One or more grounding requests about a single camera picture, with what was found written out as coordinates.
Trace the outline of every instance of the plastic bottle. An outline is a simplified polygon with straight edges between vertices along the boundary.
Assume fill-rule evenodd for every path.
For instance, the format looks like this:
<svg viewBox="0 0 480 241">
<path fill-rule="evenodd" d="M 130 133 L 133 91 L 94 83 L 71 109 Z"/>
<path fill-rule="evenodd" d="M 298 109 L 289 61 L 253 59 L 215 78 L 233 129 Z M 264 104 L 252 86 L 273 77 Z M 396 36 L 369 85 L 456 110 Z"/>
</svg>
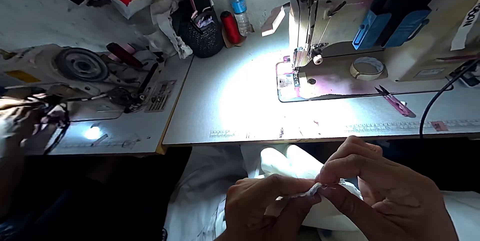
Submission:
<svg viewBox="0 0 480 241">
<path fill-rule="evenodd" d="M 240 35 L 246 37 L 251 32 L 250 21 L 247 16 L 247 5 L 245 0 L 230 0 L 230 4 L 235 12 L 235 19 L 238 24 Z"/>
</svg>

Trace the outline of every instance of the thread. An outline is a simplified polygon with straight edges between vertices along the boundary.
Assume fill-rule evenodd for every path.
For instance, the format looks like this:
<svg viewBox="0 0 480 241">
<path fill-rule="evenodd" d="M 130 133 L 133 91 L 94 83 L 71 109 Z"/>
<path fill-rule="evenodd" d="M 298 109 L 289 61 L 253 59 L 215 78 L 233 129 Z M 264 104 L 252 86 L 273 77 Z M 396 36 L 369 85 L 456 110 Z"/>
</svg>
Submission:
<svg viewBox="0 0 480 241">
<path fill-rule="evenodd" d="M 238 44 L 241 41 L 239 27 L 237 21 L 229 11 L 224 11 L 220 14 L 223 27 L 225 28 L 226 37 L 232 44 Z"/>
</svg>

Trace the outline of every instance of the sewing machine handwheel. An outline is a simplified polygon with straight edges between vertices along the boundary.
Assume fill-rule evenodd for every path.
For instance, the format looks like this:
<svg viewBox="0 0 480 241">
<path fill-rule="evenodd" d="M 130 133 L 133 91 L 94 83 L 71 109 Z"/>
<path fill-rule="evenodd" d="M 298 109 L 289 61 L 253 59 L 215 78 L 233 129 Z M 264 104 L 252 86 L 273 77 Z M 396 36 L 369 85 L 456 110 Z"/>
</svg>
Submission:
<svg viewBox="0 0 480 241">
<path fill-rule="evenodd" d="M 60 73 L 68 79 L 82 82 L 102 82 L 109 69 L 100 56 L 83 48 L 67 48 L 55 58 Z"/>
</svg>

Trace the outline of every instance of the industrial sewing machine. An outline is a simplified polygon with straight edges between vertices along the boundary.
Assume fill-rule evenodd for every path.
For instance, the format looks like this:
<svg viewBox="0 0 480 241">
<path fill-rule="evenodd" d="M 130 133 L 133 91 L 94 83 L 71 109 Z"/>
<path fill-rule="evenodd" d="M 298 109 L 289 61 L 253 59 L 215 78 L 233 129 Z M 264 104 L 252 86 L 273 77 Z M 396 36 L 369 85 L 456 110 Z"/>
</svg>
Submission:
<svg viewBox="0 0 480 241">
<path fill-rule="evenodd" d="M 480 56 L 480 0 L 290 0 L 263 36 L 288 8 L 291 55 L 276 68 L 283 102 L 378 95 L 378 85 L 438 91 Z"/>
<path fill-rule="evenodd" d="M 6 91 L 26 99 L 35 99 L 35 94 L 56 96 L 59 104 L 67 106 L 70 121 L 163 111 L 175 82 L 157 81 L 164 66 L 161 56 L 148 50 L 130 54 L 115 43 L 107 48 L 117 60 L 55 44 L 4 51 L 2 72 L 16 83 Z"/>
</svg>

